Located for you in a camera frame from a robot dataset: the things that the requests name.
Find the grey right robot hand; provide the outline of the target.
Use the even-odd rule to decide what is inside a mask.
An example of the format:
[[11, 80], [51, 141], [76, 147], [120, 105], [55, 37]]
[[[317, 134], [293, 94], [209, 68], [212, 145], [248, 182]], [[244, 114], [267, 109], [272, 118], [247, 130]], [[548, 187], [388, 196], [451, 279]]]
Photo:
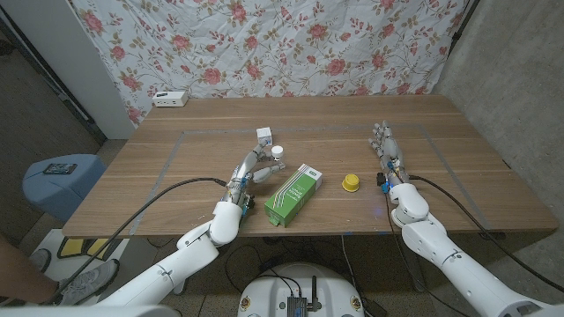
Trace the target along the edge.
[[409, 175], [404, 168], [404, 157], [391, 127], [386, 121], [376, 123], [373, 138], [368, 141], [380, 160], [381, 171], [376, 175], [376, 184], [384, 193], [398, 196], [408, 189]]

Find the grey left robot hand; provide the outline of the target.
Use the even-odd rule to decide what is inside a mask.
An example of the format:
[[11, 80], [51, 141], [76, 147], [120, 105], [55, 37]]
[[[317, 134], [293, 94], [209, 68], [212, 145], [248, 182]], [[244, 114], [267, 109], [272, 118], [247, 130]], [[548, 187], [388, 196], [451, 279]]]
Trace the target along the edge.
[[[285, 163], [280, 159], [276, 160], [271, 153], [264, 150], [266, 145], [266, 141], [260, 141], [234, 169], [230, 181], [226, 184], [226, 193], [221, 198], [221, 202], [233, 203], [241, 208], [253, 204], [254, 196], [247, 192], [249, 183], [263, 183], [273, 174], [286, 168]], [[274, 164], [255, 170], [256, 165], [263, 161], [273, 161]]]

